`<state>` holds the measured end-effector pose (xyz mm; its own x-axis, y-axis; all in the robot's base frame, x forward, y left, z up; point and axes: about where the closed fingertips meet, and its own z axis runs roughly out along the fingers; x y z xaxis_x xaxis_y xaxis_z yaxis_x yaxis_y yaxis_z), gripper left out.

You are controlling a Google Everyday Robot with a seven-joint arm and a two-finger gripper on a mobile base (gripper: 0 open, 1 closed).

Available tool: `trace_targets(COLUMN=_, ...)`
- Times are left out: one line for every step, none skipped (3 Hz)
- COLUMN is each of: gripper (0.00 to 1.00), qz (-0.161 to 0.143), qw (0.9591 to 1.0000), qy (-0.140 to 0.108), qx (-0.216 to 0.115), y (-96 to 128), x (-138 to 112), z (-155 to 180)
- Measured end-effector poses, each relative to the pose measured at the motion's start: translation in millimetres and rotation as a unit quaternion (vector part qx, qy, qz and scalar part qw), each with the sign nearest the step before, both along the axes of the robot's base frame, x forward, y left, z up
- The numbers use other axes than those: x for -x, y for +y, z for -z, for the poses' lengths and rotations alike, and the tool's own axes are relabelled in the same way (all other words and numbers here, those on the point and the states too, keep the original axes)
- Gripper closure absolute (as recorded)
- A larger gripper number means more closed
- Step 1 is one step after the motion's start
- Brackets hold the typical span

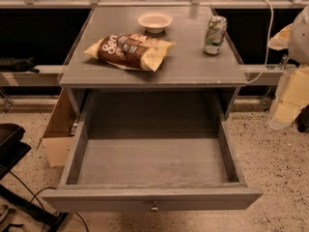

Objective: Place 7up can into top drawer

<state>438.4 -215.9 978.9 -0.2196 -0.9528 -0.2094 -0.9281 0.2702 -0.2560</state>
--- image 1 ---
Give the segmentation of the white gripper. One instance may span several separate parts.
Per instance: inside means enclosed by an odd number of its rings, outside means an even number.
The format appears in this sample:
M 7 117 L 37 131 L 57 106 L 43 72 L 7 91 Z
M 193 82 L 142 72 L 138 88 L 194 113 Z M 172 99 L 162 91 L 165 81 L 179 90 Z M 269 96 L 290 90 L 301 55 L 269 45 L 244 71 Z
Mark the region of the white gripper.
M 299 64 L 309 64 L 309 6 L 289 24 L 276 33 L 267 46 L 274 50 L 288 49 L 289 57 Z M 272 102 L 268 125 L 273 130 L 282 130 L 291 125 L 301 110 L 309 104 L 309 66 L 284 71 L 279 79 Z

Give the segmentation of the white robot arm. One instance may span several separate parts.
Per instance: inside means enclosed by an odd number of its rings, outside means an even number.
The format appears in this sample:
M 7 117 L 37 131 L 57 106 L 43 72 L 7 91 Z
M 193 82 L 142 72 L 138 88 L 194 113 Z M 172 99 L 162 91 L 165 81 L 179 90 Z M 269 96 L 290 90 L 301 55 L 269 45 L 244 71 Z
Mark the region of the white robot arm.
M 270 39 L 272 49 L 288 49 L 288 57 L 299 63 L 297 70 L 284 72 L 269 110 L 268 125 L 281 130 L 292 124 L 309 104 L 309 6 L 294 22 Z

